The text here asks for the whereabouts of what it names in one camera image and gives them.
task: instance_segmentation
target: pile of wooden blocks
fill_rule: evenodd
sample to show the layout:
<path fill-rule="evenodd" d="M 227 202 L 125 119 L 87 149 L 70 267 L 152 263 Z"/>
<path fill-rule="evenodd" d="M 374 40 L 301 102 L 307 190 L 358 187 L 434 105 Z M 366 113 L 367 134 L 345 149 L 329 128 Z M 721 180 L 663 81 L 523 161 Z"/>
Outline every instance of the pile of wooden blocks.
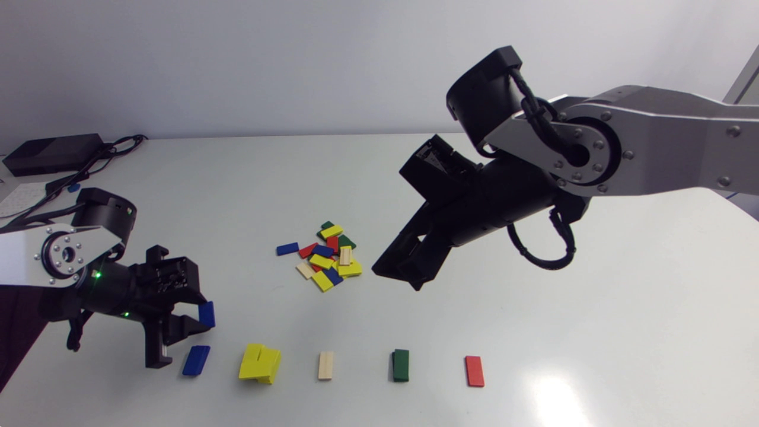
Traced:
<path fill-rule="evenodd" d="M 298 243 L 289 243 L 277 247 L 277 255 L 286 255 L 297 252 L 301 258 L 307 259 L 296 265 L 306 280 L 312 279 L 322 292 L 326 292 L 335 285 L 341 283 L 346 277 L 361 274 L 361 264 L 354 258 L 353 243 L 340 226 L 327 221 L 317 233 L 326 244 L 318 242 L 305 248 L 299 248 Z"/>

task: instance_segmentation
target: black cable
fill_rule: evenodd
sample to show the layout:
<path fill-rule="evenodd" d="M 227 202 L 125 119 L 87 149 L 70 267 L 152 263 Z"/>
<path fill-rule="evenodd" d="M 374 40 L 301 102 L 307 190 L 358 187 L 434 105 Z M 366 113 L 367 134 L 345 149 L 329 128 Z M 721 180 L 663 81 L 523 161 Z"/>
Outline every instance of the black cable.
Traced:
<path fill-rule="evenodd" d="M 115 159 L 115 158 L 116 158 L 116 157 L 109 157 L 109 158 L 106 160 L 106 163 L 105 163 L 105 164 L 103 164 L 103 165 L 102 165 L 101 167 L 99 167 L 98 169 L 95 169 L 95 170 L 93 170 L 92 172 L 90 172 L 90 175 L 95 175 L 96 173 L 98 173 L 98 172 L 100 172 L 101 170 L 105 169 L 105 168 L 108 166 L 108 164 L 109 164 L 109 163 L 111 163 L 111 160 L 113 160 L 113 159 Z"/>
<path fill-rule="evenodd" d="M 509 68 L 509 75 L 514 80 L 519 91 L 524 95 L 524 98 L 520 102 L 521 108 L 524 111 L 524 117 L 530 123 L 538 138 L 548 148 L 563 155 L 570 163 L 581 163 L 580 159 L 576 158 L 577 155 L 572 149 L 573 145 L 562 138 L 551 125 L 551 122 L 544 116 L 546 112 L 549 112 L 552 120 L 557 120 L 556 109 L 548 101 L 535 97 L 518 68 Z"/>
<path fill-rule="evenodd" d="M 27 217 L 27 218 L 24 218 L 22 221 L 15 223 L 14 225 L 26 226 L 31 223 L 39 223 L 39 222 L 51 220 L 52 218 L 63 217 L 64 215 L 71 215 L 81 207 L 84 207 L 84 203 L 77 203 L 74 206 L 66 207 L 65 209 L 54 210 L 53 212 L 46 212 L 46 213 L 41 213 L 39 215 L 35 215 L 33 217 Z"/>
<path fill-rule="evenodd" d="M 512 243 L 514 243 L 514 246 L 522 256 L 527 258 L 528 261 L 540 268 L 545 268 L 546 270 L 560 270 L 568 266 L 575 257 L 575 252 L 577 251 L 577 248 L 575 247 L 575 235 L 572 234 L 572 228 L 569 226 L 569 223 L 565 223 L 562 220 L 557 209 L 551 210 L 549 218 L 551 219 L 551 223 L 556 229 L 556 232 L 562 239 L 564 239 L 564 243 L 567 245 L 566 255 L 557 260 L 542 260 L 532 255 L 527 248 L 522 245 L 522 242 L 517 235 L 517 229 L 514 227 L 513 223 L 508 225 L 507 230 L 509 231 L 509 237 L 511 238 Z"/>
<path fill-rule="evenodd" d="M 58 195 L 61 194 L 61 191 L 63 191 L 64 188 L 68 187 L 69 185 L 73 185 L 77 181 L 81 180 L 81 177 L 85 176 L 86 174 L 92 175 L 93 173 L 98 173 L 98 172 L 102 171 L 103 169 L 105 169 L 108 166 L 108 164 L 111 162 L 111 160 L 114 157 L 121 157 L 121 156 L 125 156 L 125 155 L 131 153 L 132 151 L 134 151 L 135 149 L 137 149 L 137 147 L 139 147 L 140 144 L 142 144 L 143 141 L 145 141 L 146 139 L 149 139 L 149 138 L 147 136 L 143 135 L 143 134 L 136 134 L 136 135 L 131 135 L 131 136 L 128 136 L 128 137 L 119 138 L 118 140 L 116 140 L 115 142 L 110 143 L 110 144 L 104 144 L 102 150 L 100 150 L 95 156 L 93 156 L 92 159 L 90 159 L 90 161 L 87 162 L 87 164 L 82 169 L 80 169 L 78 172 L 76 172 L 75 174 L 73 174 L 70 177 L 68 177 L 68 179 L 65 179 L 63 181 L 63 184 L 61 184 L 60 186 L 58 186 L 54 191 L 49 192 L 41 201 L 37 202 L 34 206 L 32 206 L 32 207 L 30 207 L 28 209 L 22 210 L 21 212 L 17 212 L 17 213 L 13 213 L 12 215 L 6 215 L 4 217 L 0 217 L 0 220 L 5 219 L 5 218 L 16 217 L 10 223 L 8 223 L 8 225 L 6 225 L 6 226 L 16 226 L 16 225 L 18 225 L 29 214 L 31 214 L 32 212 L 34 212 L 37 209 L 40 209 L 43 205 L 45 205 L 45 204 L 49 203 L 50 201 L 52 201 L 53 199 L 57 198 Z M 123 150 L 117 150 L 116 149 L 116 146 L 118 146 L 120 144 L 123 144 L 124 142 L 127 142 L 127 141 L 133 141 L 134 143 L 129 148 L 125 148 Z M 93 167 L 93 165 L 98 160 L 107 160 L 107 161 L 106 161 L 106 163 L 103 166 L 101 166 L 100 168 L 98 168 L 94 172 L 89 172 L 90 168 Z"/>

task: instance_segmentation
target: beige wooden block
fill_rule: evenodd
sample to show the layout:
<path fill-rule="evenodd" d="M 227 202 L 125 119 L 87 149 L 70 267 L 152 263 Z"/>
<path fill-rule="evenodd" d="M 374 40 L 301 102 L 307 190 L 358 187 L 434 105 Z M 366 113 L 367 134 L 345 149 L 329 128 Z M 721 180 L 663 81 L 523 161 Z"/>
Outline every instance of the beige wooden block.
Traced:
<path fill-rule="evenodd" d="M 295 268 L 297 268 L 298 271 L 300 271 L 301 274 L 303 274 L 303 277 L 306 280 L 309 280 L 311 276 L 317 273 L 316 271 L 313 270 L 313 268 L 311 268 L 311 266 L 307 262 L 301 262 L 300 264 L 296 265 Z"/>
<path fill-rule="evenodd" d="M 351 265 L 353 254 L 350 246 L 340 246 L 340 265 Z"/>
<path fill-rule="evenodd" d="M 331 380 L 332 379 L 332 364 L 335 360 L 335 352 L 322 351 L 319 353 L 319 379 Z"/>

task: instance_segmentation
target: wooden block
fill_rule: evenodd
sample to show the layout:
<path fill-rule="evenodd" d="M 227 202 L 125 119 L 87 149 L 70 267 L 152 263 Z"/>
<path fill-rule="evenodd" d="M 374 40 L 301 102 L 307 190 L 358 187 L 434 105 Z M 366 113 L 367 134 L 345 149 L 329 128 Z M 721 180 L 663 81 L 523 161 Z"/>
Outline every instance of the wooden block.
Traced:
<path fill-rule="evenodd" d="M 269 371 L 266 375 L 256 378 L 256 381 L 262 384 L 274 384 L 274 380 L 277 378 L 277 371 L 279 370 L 279 361 L 282 359 L 282 354 L 277 349 L 270 349 L 264 347 L 261 350 L 261 356 L 258 359 L 259 363 L 269 367 Z"/>
<path fill-rule="evenodd" d="M 351 265 L 352 258 L 353 256 L 351 255 L 351 247 L 340 246 L 340 265 Z"/>
<path fill-rule="evenodd" d="M 322 351 L 319 353 L 319 375 L 318 379 L 321 381 L 328 381 L 332 379 L 332 364 L 334 362 L 335 352 Z"/>
<path fill-rule="evenodd" d="M 408 350 L 392 352 L 392 381 L 408 382 Z"/>
<path fill-rule="evenodd" d="M 197 306 L 197 320 L 207 327 L 216 327 L 216 315 L 213 311 L 213 301 Z"/>
<path fill-rule="evenodd" d="M 327 258 L 327 257 L 333 256 L 335 254 L 335 251 L 333 251 L 332 248 L 330 248 L 329 246 L 316 245 L 313 247 L 313 250 L 311 251 L 311 253 L 316 254 L 316 255 L 322 255 L 323 257 Z"/>
<path fill-rule="evenodd" d="M 313 270 L 313 268 L 311 268 L 310 264 L 308 264 L 308 263 L 307 263 L 307 262 L 305 262 L 305 261 L 304 261 L 304 262 L 301 262 L 301 263 L 300 263 L 300 264 L 298 264 L 298 265 L 296 265 L 296 266 L 295 266 L 295 268 L 297 268 L 297 269 L 298 269 L 298 271 L 300 271 L 300 272 L 301 272 L 301 274 L 303 274 L 303 277 L 304 277 L 306 280 L 309 280 L 309 279 L 311 278 L 311 276 L 313 276 L 314 274 L 316 274 L 316 273 L 317 273 L 316 271 L 314 271 L 314 270 Z"/>
<path fill-rule="evenodd" d="M 337 274 L 342 277 L 358 276 L 361 274 L 361 264 L 358 261 L 351 262 L 351 265 L 337 266 Z"/>
<path fill-rule="evenodd" d="M 323 229 L 322 231 L 319 232 L 319 234 L 324 239 L 328 239 L 329 237 L 337 236 L 341 232 L 342 232 L 342 227 L 340 227 L 340 226 L 331 226 L 328 229 Z"/>
<path fill-rule="evenodd" d="M 288 243 L 287 245 L 277 246 L 277 256 L 291 254 L 298 251 L 298 243 Z"/>
<path fill-rule="evenodd" d="M 321 268 L 330 268 L 334 260 L 332 258 L 324 258 L 322 255 L 319 255 L 319 254 L 314 254 L 314 255 L 311 255 L 311 258 L 308 261 L 311 264 L 318 265 Z"/>
<path fill-rule="evenodd" d="M 239 378 L 274 384 L 281 357 L 277 349 L 266 348 L 261 343 L 250 343 L 245 347 L 245 354 L 242 356 Z"/>
<path fill-rule="evenodd" d="M 342 277 L 340 277 L 340 273 L 334 268 L 324 269 L 323 273 L 333 285 L 339 285 L 343 281 Z"/>
<path fill-rule="evenodd" d="M 308 256 L 311 255 L 311 251 L 313 251 L 317 245 L 319 245 L 319 243 L 314 243 L 313 245 L 308 245 L 305 248 L 302 248 L 298 251 L 298 255 L 300 255 L 301 258 L 308 258 Z"/>
<path fill-rule="evenodd" d="M 322 292 L 327 292 L 328 290 L 335 287 L 332 281 L 326 276 L 326 274 L 324 274 L 324 271 L 317 271 L 317 273 L 314 274 L 311 278 L 314 282 L 316 282 L 317 286 L 322 290 Z"/>
<path fill-rule="evenodd" d="M 253 379 L 266 375 L 268 369 L 266 366 L 258 363 L 258 356 L 261 355 L 263 344 L 250 343 L 245 347 L 245 354 L 242 356 L 242 363 L 240 364 L 239 378 L 241 380 Z"/>
<path fill-rule="evenodd" d="M 467 365 L 467 382 L 469 387 L 485 387 L 485 378 L 482 375 L 482 360 L 479 356 L 466 356 L 464 361 Z"/>
<path fill-rule="evenodd" d="M 338 241 L 337 236 L 332 236 L 332 237 L 327 238 L 327 246 L 332 248 L 332 255 L 337 254 L 339 251 L 339 248 L 337 247 L 337 241 Z"/>
<path fill-rule="evenodd" d="M 337 244 L 339 246 L 350 246 L 352 249 L 356 249 L 356 244 L 353 243 L 345 234 L 341 234 L 337 238 Z"/>
<path fill-rule="evenodd" d="M 208 353 L 211 351 L 210 346 L 192 346 L 190 354 L 187 355 L 187 361 L 184 363 L 182 375 L 195 376 L 203 372 L 203 366 L 206 364 Z M 332 376 L 332 368 L 329 369 L 329 375 Z"/>

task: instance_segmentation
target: white table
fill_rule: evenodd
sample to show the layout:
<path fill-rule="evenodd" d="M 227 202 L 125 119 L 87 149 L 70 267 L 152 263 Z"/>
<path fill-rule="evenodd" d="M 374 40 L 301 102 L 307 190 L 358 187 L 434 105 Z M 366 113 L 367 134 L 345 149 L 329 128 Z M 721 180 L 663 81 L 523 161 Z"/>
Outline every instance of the white table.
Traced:
<path fill-rule="evenodd" d="M 196 261 L 218 326 L 153 370 L 139 324 L 95 315 L 79 353 L 50 324 L 0 394 L 0 425 L 756 425 L 755 220 L 704 189 L 595 198 L 565 270 L 529 264 L 502 230 L 416 293 L 370 266 L 422 203 L 398 169 L 428 137 L 147 141 L 114 161 L 85 184 L 137 205 L 122 261 L 154 244 Z M 310 244 L 325 220 L 365 270 L 322 294 L 274 248 Z M 547 212 L 518 230 L 536 255 L 562 254 Z M 282 351 L 274 385 L 237 379 L 249 342 Z M 197 344 L 211 346 L 203 374 L 183 377 Z M 406 384 L 388 379 L 395 348 L 411 351 Z M 323 350 L 331 382 L 316 379 Z M 485 388 L 467 387 L 466 355 L 482 356 Z"/>

